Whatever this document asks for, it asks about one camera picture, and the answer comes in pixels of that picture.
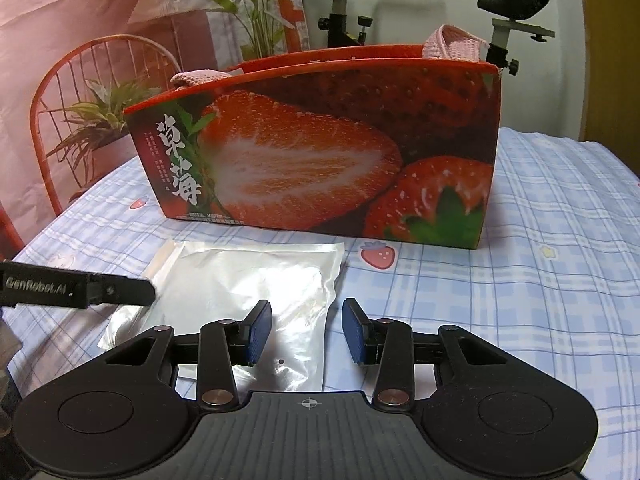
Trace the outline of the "tall green plant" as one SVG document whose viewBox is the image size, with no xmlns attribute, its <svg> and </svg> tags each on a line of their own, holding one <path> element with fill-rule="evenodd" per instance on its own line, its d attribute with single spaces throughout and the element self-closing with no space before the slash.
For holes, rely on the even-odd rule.
<svg viewBox="0 0 640 480">
<path fill-rule="evenodd" d="M 276 9 L 280 0 L 209 0 L 213 12 L 231 14 L 247 36 L 240 47 L 244 61 L 275 55 L 277 45 L 285 40 L 285 33 L 295 25 L 282 18 Z"/>
</svg>

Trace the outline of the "white plastic packet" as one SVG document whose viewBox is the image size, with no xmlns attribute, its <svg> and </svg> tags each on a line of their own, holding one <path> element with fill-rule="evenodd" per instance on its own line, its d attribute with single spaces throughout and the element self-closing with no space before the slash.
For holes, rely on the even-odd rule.
<svg viewBox="0 0 640 480">
<path fill-rule="evenodd" d="M 257 365 L 234 368 L 240 391 L 319 391 L 326 317 L 344 255 L 342 243 L 222 246 L 168 240 L 143 273 L 156 289 L 154 304 L 119 307 L 99 347 L 111 350 L 157 325 L 196 334 L 208 322 L 242 320 L 267 300 L 271 332 Z"/>
</svg>

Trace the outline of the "potted green plant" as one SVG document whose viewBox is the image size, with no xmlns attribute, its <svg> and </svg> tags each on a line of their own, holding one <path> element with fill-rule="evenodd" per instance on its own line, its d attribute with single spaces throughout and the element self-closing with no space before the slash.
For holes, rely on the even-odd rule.
<svg viewBox="0 0 640 480">
<path fill-rule="evenodd" d="M 86 79 L 85 86 L 89 91 L 88 99 L 60 108 L 63 122 L 70 127 L 70 134 L 47 152 L 47 156 L 55 155 L 65 160 L 82 186 L 96 176 L 93 154 L 129 133 L 126 108 L 162 91 L 160 87 L 148 86 L 141 79 L 121 84 L 101 84 L 95 79 Z"/>
</svg>

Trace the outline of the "wooden door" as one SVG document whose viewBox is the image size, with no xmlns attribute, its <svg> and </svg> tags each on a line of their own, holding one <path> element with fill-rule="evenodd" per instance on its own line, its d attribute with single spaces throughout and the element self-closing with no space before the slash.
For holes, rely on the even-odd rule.
<svg viewBox="0 0 640 480">
<path fill-rule="evenodd" d="M 584 138 L 639 171 L 639 0 L 584 0 L 588 90 Z"/>
</svg>

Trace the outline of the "red strawberry cardboard box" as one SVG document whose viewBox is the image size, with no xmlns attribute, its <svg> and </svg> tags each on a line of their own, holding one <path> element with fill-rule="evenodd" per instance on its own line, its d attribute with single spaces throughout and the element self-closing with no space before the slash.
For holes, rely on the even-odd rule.
<svg viewBox="0 0 640 480">
<path fill-rule="evenodd" d="M 125 119 L 169 218 L 473 249 L 500 107 L 495 65 L 400 44 L 186 73 Z"/>
</svg>

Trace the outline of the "blue checked strawberry tablecloth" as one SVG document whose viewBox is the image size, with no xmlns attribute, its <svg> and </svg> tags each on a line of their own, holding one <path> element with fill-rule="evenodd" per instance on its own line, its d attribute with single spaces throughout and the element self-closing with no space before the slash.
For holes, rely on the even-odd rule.
<svg viewBox="0 0 640 480">
<path fill-rule="evenodd" d="M 320 234 L 167 219 L 140 162 L 96 184 L 23 262 L 139 275 L 166 240 L 320 244 Z M 456 324 L 580 391 L 599 419 L 590 479 L 639 474 L 639 181 L 594 142 L 504 128 L 480 244 L 395 244 L 378 270 L 345 240 L 337 296 L 423 333 Z"/>
</svg>

